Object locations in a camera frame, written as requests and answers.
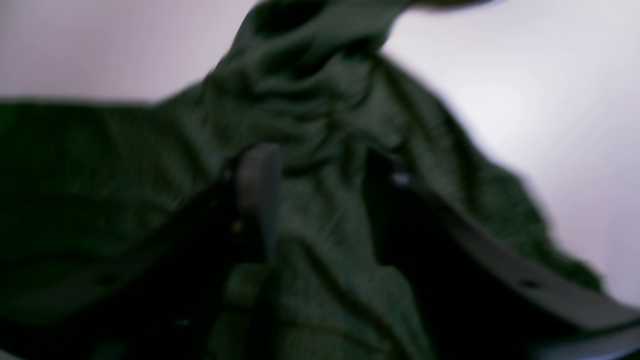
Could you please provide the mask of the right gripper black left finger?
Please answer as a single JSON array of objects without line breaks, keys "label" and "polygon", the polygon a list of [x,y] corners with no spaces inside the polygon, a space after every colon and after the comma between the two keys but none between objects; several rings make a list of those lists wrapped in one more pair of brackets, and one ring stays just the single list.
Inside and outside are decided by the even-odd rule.
[{"label": "right gripper black left finger", "polygon": [[256,144],[132,248],[20,297],[1,349],[22,360],[201,360],[237,264],[275,261],[282,151]]}]

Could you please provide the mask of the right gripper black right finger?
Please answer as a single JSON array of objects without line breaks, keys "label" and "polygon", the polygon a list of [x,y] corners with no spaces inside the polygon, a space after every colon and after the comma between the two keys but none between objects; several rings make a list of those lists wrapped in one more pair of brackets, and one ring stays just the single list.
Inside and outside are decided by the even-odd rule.
[{"label": "right gripper black right finger", "polygon": [[375,257],[410,283],[440,360],[637,360],[639,311],[508,250],[396,157],[366,157]]}]

